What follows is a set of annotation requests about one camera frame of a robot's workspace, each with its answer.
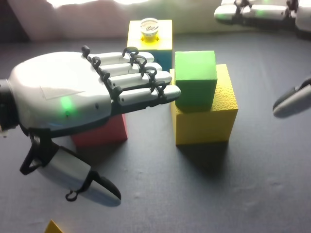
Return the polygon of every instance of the table surface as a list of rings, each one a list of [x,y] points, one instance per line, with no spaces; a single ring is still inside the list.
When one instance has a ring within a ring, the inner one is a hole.
[[[122,51],[126,39],[0,45],[1,78],[56,51]],[[292,34],[177,36],[175,51],[215,50],[227,64],[239,112],[227,146],[174,145],[168,104],[126,115],[129,139],[80,151],[122,193],[117,207],[68,192],[38,172],[19,172],[30,140],[20,128],[0,139],[0,232],[40,233],[53,219],[65,233],[308,233],[311,229],[311,111],[272,115],[274,101],[310,72],[311,42]],[[69,137],[55,141],[74,148]]]

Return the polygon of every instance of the toy block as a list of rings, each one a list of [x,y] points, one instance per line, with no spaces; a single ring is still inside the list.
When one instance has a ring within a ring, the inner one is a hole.
[[[176,145],[229,140],[238,104],[227,66],[217,65],[216,69],[218,81],[210,111],[185,113],[176,107],[175,102],[171,103]]]
[[[212,107],[216,84],[214,51],[175,53],[175,83],[181,90],[176,106],[184,111],[209,110]]]
[[[114,116],[102,127],[74,134],[71,138],[77,148],[123,142],[127,139],[125,115]]]
[[[140,31],[140,21],[130,21],[127,46],[139,51],[149,52],[155,57],[164,71],[173,67],[173,23],[171,20],[159,20],[159,31],[154,41],[145,40]]]
[[[63,233],[59,227],[52,220],[49,222],[44,233]]]

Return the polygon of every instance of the yellow block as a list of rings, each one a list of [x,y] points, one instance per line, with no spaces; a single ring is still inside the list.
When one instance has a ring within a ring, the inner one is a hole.
[[[143,39],[140,31],[140,21],[130,21],[127,46],[138,50],[172,50],[173,49],[173,23],[171,20],[159,20],[158,40],[152,42]]]
[[[52,220],[49,222],[48,227],[44,233],[63,233]]]
[[[217,85],[210,111],[185,113],[171,103],[176,145],[228,141],[238,104],[226,65],[216,65]],[[174,69],[171,74],[174,80]]]

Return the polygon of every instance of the red block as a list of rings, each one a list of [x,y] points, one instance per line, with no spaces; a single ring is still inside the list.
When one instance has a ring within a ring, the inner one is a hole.
[[[125,115],[117,115],[102,127],[71,136],[76,147],[91,147],[127,139]]]

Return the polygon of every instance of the green block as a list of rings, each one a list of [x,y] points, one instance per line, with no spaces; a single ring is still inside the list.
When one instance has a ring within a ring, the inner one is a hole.
[[[181,90],[178,108],[209,110],[217,84],[215,52],[176,52],[175,83]]]

